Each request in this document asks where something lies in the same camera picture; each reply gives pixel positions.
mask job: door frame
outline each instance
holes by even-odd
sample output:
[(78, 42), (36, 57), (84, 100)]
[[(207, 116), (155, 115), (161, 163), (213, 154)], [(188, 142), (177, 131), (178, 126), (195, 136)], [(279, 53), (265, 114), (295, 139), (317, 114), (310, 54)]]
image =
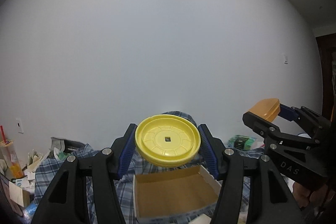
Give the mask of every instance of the door frame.
[(332, 86), (332, 53), (336, 52), (336, 33), (324, 35), (316, 38), (320, 52), (322, 82), (323, 82), (323, 104), (322, 116), (330, 119), (333, 106), (334, 94)]

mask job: open cardboard box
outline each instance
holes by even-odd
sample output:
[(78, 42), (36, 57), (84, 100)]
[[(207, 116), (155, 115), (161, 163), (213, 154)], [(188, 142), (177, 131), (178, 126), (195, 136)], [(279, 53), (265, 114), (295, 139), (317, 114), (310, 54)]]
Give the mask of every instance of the open cardboard box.
[(215, 208), (221, 184), (203, 167), (135, 175), (133, 203), (137, 221), (162, 223)]

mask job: white wall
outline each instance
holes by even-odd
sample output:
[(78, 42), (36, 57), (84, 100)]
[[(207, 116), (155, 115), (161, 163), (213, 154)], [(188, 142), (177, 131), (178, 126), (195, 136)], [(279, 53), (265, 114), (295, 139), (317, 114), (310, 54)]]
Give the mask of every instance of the white wall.
[(260, 99), (322, 106), (316, 41), (287, 0), (6, 0), (0, 80), (0, 121), (21, 157), (51, 136), (101, 149), (169, 110), (226, 140), (255, 135), (242, 115)]

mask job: wall outlet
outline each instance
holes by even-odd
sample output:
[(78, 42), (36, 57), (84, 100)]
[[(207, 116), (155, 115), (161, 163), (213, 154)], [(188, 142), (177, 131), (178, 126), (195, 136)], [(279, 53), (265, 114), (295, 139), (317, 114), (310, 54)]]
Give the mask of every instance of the wall outlet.
[(21, 123), (21, 119), (19, 119), (19, 118), (16, 118), (16, 128), (17, 128), (17, 131), (19, 133), (23, 134), (23, 126), (22, 126), (22, 123)]

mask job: plaid shirt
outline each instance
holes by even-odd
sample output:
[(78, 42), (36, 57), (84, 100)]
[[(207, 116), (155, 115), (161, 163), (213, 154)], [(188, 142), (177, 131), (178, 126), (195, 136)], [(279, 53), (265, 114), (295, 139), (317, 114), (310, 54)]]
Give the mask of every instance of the plaid shirt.
[[(186, 118), (187, 120), (189, 120), (196, 126), (195, 121), (191, 118), (190, 115), (186, 113), (172, 111), (172, 112), (166, 112), (165, 114), (172, 114), (172, 115), (177, 115), (177, 116)], [(238, 151), (241, 155), (258, 158), (260, 155), (263, 154), (264, 149), (258, 148), (258, 149), (247, 151), (247, 152), (240, 151), (240, 150)], [(91, 146), (87, 144), (85, 145), (84, 148), (73, 152), (73, 155), (81, 159), (85, 157), (94, 156), (96, 153), (98, 153), (98, 151), (93, 150)], [(57, 173), (62, 163), (63, 161), (57, 161), (56, 159), (46, 159), (36, 170), (35, 198), (34, 198), (34, 202), (36, 204), (39, 204), (39, 202), (41, 201), (43, 194), (45, 193), (46, 189), (48, 188), (48, 185), (52, 181), (53, 177)], [(205, 168), (207, 168), (205, 161), (203, 160), (202, 156), (199, 154), (197, 154), (196, 157), (191, 162), (187, 163), (186, 165), (179, 166), (177, 168), (164, 168), (164, 167), (155, 166), (149, 163), (148, 161), (146, 161), (144, 158), (141, 157), (141, 155), (139, 154), (137, 150), (135, 150), (135, 153), (132, 157), (127, 174), (124, 175), (121, 180), (114, 181), (116, 193), (119, 198), (119, 203), (120, 203), (120, 207), (121, 207), (122, 213), (125, 218), (125, 222), (127, 224), (137, 223), (135, 216), (134, 216), (134, 207), (133, 207), (133, 175), (134, 174), (149, 174), (149, 173), (165, 172), (169, 170), (183, 169), (183, 168), (193, 167), (197, 165), (203, 165)], [(90, 223), (98, 224), (97, 217), (95, 214), (95, 204), (93, 201), (92, 178), (87, 177), (86, 182), (87, 182), (86, 183), (87, 203), (88, 203)], [(250, 193), (250, 181), (249, 181), (249, 178), (245, 177), (244, 185), (243, 185), (243, 196), (241, 200), (241, 212), (246, 212), (248, 209), (249, 193)], [(214, 203), (196, 212), (191, 212), (189, 214), (183, 215), (178, 218), (172, 218), (169, 220), (169, 223), (186, 224), (201, 214), (206, 214), (211, 217), (215, 209), (215, 205), (216, 204)]]

